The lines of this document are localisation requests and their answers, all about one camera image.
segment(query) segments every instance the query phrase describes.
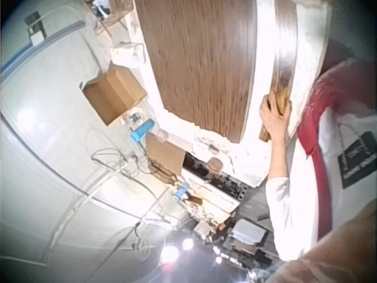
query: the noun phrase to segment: blue clamp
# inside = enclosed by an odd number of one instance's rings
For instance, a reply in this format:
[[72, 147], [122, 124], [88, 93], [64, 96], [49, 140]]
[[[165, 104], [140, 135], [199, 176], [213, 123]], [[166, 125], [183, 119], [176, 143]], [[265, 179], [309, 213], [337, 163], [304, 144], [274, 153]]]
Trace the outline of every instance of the blue clamp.
[[178, 188], [178, 191], [174, 194], [173, 199], [182, 201], [184, 194], [188, 191], [189, 188], [189, 183], [183, 183], [182, 187]]

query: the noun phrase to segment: black patch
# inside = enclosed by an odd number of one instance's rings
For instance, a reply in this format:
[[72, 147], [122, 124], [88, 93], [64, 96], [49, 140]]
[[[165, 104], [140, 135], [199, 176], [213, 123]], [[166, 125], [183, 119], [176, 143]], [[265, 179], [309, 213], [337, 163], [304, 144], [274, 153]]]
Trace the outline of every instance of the black patch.
[[345, 150], [346, 166], [343, 162], [343, 155], [338, 156], [343, 189], [352, 186], [376, 171], [376, 140], [371, 131], [361, 135], [361, 139], [365, 143], [368, 153], [357, 139]]

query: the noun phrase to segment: hand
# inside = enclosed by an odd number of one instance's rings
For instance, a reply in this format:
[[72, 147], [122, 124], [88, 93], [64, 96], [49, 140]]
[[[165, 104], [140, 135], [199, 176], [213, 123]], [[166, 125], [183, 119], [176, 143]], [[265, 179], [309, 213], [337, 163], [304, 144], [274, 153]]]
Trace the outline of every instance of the hand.
[[260, 118], [266, 130], [271, 135], [272, 141], [285, 142], [285, 134], [288, 128], [291, 108], [292, 106], [289, 102], [284, 114], [280, 115], [277, 109], [275, 93], [263, 97], [262, 104], [259, 108]]

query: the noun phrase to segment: brown cardboard box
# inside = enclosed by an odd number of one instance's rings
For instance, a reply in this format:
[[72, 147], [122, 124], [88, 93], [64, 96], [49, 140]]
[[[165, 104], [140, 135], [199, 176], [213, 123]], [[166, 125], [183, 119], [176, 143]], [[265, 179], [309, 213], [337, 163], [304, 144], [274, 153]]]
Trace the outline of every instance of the brown cardboard box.
[[176, 175], [181, 175], [185, 151], [168, 141], [160, 143], [152, 133], [147, 133], [145, 150], [150, 158]]
[[89, 81], [82, 92], [106, 126], [147, 95], [130, 69], [113, 64], [108, 73]]

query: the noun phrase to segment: wood grain surface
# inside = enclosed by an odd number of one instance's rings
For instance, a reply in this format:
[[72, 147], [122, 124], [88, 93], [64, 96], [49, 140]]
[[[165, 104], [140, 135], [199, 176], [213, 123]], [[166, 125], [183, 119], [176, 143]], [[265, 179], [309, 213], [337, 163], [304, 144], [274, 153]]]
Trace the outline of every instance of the wood grain surface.
[[[270, 94], [275, 93], [277, 109], [283, 114], [288, 105], [297, 56], [297, 12], [291, 0], [275, 0], [276, 28], [279, 45], [276, 47]], [[263, 126], [259, 139], [268, 142], [270, 134]]]
[[135, 0], [164, 108], [238, 143], [256, 52], [255, 0]]

